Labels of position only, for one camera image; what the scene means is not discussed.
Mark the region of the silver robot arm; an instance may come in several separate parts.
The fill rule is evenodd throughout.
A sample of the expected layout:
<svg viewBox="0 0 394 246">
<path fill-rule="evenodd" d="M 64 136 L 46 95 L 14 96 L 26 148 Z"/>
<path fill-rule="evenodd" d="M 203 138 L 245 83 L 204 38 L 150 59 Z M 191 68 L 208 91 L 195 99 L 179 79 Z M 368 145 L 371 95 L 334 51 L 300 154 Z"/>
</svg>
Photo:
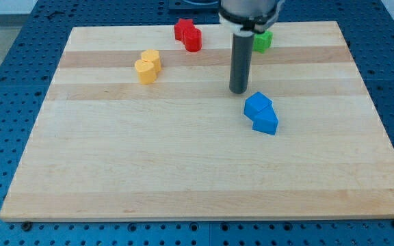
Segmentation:
<svg viewBox="0 0 394 246">
<path fill-rule="evenodd" d="M 277 22 L 284 4 L 285 0 L 221 0 L 220 24 L 236 36 L 262 34 Z"/>
</svg>

